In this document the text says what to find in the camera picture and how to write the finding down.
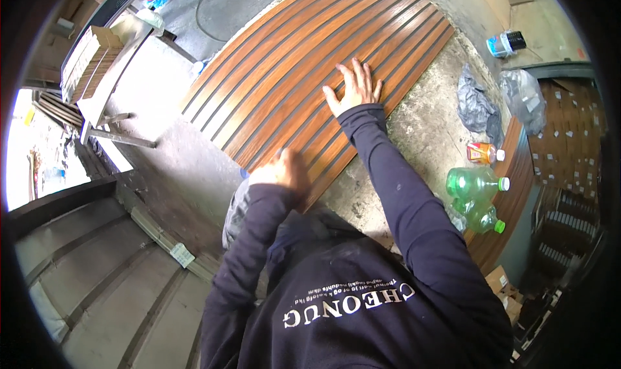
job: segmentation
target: stacked boxes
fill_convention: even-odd
[[[109,28],[90,26],[62,71],[63,101],[75,103],[80,98],[92,97],[122,49],[119,37]]]
[[[604,108],[591,80],[540,80],[546,101],[544,130],[529,136],[535,178],[540,185],[564,188],[586,198],[597,194]]]

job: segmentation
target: hose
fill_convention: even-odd
[[[198,4],[196,5],[196,10],[194,11],[194,20],[196,21],[196,25],[198,26],[198,28],[202,31],[202,33],[206,34],[208,38],[213,39],[217,42],[220,43],[226,43],[228,42],[228,40],[222,40],[222,39],[218,39],[217,37],[213,36],[212,34],[210,34],[209,32],[207,32],[202,26],[201,24],[198,22],[198,9],[201,7],[203,0],[198,0]]]

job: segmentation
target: green plastic bottle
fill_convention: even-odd
[[[499,178],[489,167],[451,168],[446,176],[446,192],[453,198],[491,201],[500,191],[507,191],[508,178]]]
[[[464,201],[455,198],[451,203],[466,218],[466,226],[476,233],[485,233],[494,230],[502,233],[505,222],[496,217],[496,208],[490,201]]]

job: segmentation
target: wood grain panel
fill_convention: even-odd
[[[285,0],[226,45],[180,107],[250,171],[278,148],[302,152],[312,204],[356,155],[321,92],[342,95],[335,64],[368,62],[388,116],[452,34],[429,0]]]
[[[464,233],[470,255],[483,275],[494,269],[496,260],[513,234],[534,181],[533,163],[526,132],[515,117],[509,122],[502,148],[507,156],[505,161],[496,165],[494,173],[499,177],[508,177],[511,180],[511,187],[507,192],[496,194],[493,203],[498,218],[507,224],[505,230],[501,234],[493,231],[478,234],[470,230]]]

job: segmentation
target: sleeve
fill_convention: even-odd
[[[244,226],[225,253],[205,301],[201,325],[202,369],[237,367],[267,250],[295,200],[291,190],[276,185],[252,185],[248,192],[250,204]]]
[[[365,164],[395,243],[414,276],[475,319],[499,356],[508,359],[513,336],[502,303],[442,202],[388,139],[382,104],[356,106],[338,122]]]

